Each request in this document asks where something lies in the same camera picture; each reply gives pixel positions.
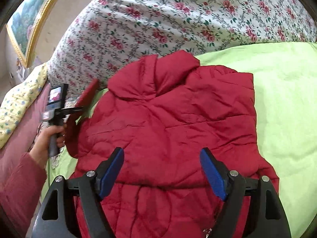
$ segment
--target wall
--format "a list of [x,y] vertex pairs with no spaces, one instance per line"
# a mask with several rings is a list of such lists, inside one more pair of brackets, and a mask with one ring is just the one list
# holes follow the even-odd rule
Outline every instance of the wall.
[[15,50],[11,44],[10,38],[8,35],[6,35],[6,44],[5,44],[5,58],[6,58],[6,64],[8,72],[11,72],[14,77],[14,83],[13,85],[20,84],[21,81],[19,80],[17,76],[17,68],[16,68],[16,60],[18,58],[17,54],[15,53]]
[[5,60],[6,33],[5,29],[3,29],[0,33],[0,79],[8,72]]
[[5,54],[6,33],[5,29],[0,33],[0,103],[2,103],[5,94],[11,89]]
[[48,61],[59,40],[76,16],[91,0],[58,0],[41,31],[35,53],[42,62]]

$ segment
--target blue gripper pad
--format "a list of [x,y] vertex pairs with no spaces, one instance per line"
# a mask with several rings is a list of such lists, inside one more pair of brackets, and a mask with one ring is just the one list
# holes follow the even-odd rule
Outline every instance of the blue gripper pad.
[[120,151],[116,154],[115,158],[111,162],[111,165],[109,166],[105,175],[101,179],[101,189],[99,193],[100,198],[103,199],[104,197],[107,197],[110,194],[112,187],[114,186],[118,174],[121,170],[123,162],[124,151],[123,149],[120,149]]
[[200,151],[200,164],[214,194],[224,201],[228,195],[225,191],[225,181],[223,180],[222,176],[218,172],[216,166],[208,156],[207,151],[205,149],[202,149]]

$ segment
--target yellow floral pillow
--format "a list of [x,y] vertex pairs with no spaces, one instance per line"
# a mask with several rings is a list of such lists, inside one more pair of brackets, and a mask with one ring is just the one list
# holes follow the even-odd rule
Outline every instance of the yellow floral pillow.
[[12,88],[0,106],[0,149],[6,144],[25,111],[41,92],[47,78],[46,63],[37,66],[21,84]]

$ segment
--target pink sleeve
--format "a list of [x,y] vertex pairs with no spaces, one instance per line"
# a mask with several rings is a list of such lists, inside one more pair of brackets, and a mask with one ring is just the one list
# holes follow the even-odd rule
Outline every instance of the pink sleeve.
[[26,235],[46,180],[46,171],[25,153],[0,191],[0,204],[16,230]]

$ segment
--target person's arm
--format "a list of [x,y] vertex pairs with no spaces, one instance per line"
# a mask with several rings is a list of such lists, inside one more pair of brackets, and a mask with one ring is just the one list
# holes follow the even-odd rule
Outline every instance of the person's arm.
[[[0,192],[0,205],[23,237],[30,226],[46,180],[45,167],[50,137],[60,132],[64,134],[64,128],[61,126],[51,126],[45,129],[30,153],[25,153],[20,158],[19,164]],[[63,141],[64,137],[57,139],[59,148],[64,146]]]

